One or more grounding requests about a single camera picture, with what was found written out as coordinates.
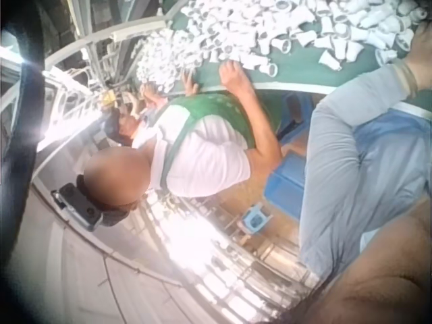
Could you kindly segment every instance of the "hand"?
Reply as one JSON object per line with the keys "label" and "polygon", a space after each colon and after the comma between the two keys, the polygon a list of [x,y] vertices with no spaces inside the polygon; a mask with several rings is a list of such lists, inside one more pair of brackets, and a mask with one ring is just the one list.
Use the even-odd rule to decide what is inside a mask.
{"label": "hand", "polygon": [[152,83],[141,84],[140,94],[144,100],[155,101],[160,96],[157,94],[156,87]]}
{"label": "hand", "polygon": [[157,93],[156,87],[151,83],[142,84],[140,93],[147,108],[160,108],[167,103],[167,99]]}
{"label": "hand", "polygon": [[219,68],[221,83],[238,99],[253,94],[254,88],[238,62],[226,61]]}
{"label": "hand", "polygon": [[184,85],[184,92],[185,96],[193,96],[197,95],[199,92],[199,85],[197,83],[194,83],[192,75],[194,74],[194,71],[189,71],[189,73],[186,73],[185,71],[182,72],[182,81]]}
{"label": "hand", "polygon": [[419,90],[432,88],[432,23],[420,24],[404,59],[417,81]]}

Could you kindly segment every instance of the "pile of plastic fittings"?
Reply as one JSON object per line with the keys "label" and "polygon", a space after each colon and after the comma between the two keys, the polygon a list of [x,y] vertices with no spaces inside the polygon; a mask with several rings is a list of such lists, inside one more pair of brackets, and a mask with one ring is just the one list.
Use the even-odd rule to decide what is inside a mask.
{"label": "pile of plastic fittings", "polygon": [[[414,0],[191,0],[181,9],[186,30],[152,32],[142,40],[138,78],[169,92],[182,69],[203,61],[239,61],[248,70],[271,77],[277,65],[271,51],[288,54],[292,42],[323,49],[319,63],[339,71],[355,62],[364,44],[376,48],[379,65],[396,58],[396,47],[410,50],[412,25],[427,16]],[[303,31],[321,23],[321,30]]]}

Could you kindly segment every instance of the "wristband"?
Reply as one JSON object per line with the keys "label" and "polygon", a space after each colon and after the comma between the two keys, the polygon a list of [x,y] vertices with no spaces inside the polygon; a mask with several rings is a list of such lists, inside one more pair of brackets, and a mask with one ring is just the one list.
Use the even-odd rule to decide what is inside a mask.
{"label": "wristband", "polygon": [[392,63],[400,69],[400,71],[405,76],[405,79],[410,87],[410,97],[414,98],[419,91],[419,86],[417,84],[416,78],[412,73],[411,69],[406,65],[401,59],[394,59]]}

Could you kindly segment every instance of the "yellow object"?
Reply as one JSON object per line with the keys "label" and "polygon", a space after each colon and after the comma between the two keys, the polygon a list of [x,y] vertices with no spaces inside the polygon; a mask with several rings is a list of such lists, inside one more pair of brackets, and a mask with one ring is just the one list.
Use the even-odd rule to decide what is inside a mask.
{"label": "yellow object", "polygon": [[110,105],[115,101],[114,90],[108,90],[102,96],[102,106]]}

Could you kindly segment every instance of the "gray shirt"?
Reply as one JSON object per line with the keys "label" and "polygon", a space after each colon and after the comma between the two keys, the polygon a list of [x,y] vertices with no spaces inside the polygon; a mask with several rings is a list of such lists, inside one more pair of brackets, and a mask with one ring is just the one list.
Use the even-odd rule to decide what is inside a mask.
{"label": "gray shirt", "polygon": [[338,259],[343,271],[359,255],[362,234],[407,212],[429,183],[430,123],[388,132],[379,124],[391,125],[387,111],[407,96],[386,65],[339,87],[313,113],[300,260],[318,276]]}

